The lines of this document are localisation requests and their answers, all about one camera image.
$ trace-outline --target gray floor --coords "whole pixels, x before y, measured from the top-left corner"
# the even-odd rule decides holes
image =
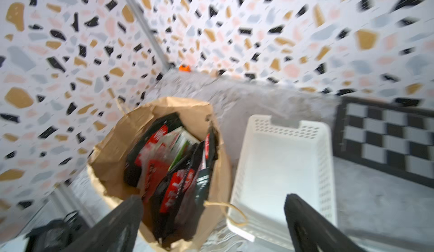
[[[270,114],[282,119],[323,121],[333,126],[336,98],[267,86],[240,84],[201,74],[170,73],[146,93],[144,103],[165,96],[210,102],[218,118],[234,171],[247,119]],[[434,189],[412,183],[349,161],[334,158],[339,228],[360,238],[400,246],[434,245]],[[95,192],[87,172],[70,186],[74,195],[99,221],[109,207]],[[216,228],[203,251],[265,251],[231,234],[224,224]],[[135,251],[151,251],[138,238]]]

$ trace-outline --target white plastic basket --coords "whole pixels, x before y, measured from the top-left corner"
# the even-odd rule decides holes
[[[283,211],[287,194],[299,195],[337,224],[330,128],[306,120],[297,126],[273,125],[269,115],[249,118],[231,196],[249,222],[241,228],[226,223],[252,242],[261,238],[293,249]],[[243,220],[234,210],[229,216]]]

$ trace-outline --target paper bag handle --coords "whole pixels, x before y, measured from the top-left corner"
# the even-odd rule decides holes
[[[119,111],[121,111],[123,115],[126,115],[129,112],[131,112],[130,108],[128,108],[128,106],[125,105],[125,103],[121,104],[119,102],[119,98],[115,99],[115,101],[116,101],[116,105],[118,106]]]
[[[205,207],[208,207],[208,206],[212,206],[212,205],[216,205],[216,206],[223,206],[223,207],[228,207],[228,208],[233,208],[233,209],[235,209],[236,211],[238,211],[240,214],[241,214],[241,216],[244,218],[244,220],[246,221],[246,222],[236,222],[235,220],[233,220],[231,217],[229,217],[229,215],[227,214],[227,212],[226,211],[223,211],[223,214],[224,214],[224,216],[231,222],[231,223],[233,223],[234,225],[236,225],[237,227],[242,227],[242,226],[245,226],[245,225],[247,225],[247,223],[249,222],[248,221],[248,219],[247,219],[247,217],[246,217],[246,215],[240,210],[240,209],[238,209],[236,206],[234,206],[234,205],[232,205],[232,204],[230,204],[230,203],[226,203],[226,202],[209,202],[209,201],[204,201],[203,202],[203,205],[205,206]]]

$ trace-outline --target black and white checkered pattern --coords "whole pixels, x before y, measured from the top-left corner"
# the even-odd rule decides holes
[[[342,152],[434,179],[433,118],[347,103],[343,121]]]

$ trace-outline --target checkered mat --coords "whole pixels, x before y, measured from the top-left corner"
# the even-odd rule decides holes
[[[337,157],[434,188],[434,112],[345,97],[333,135]]]

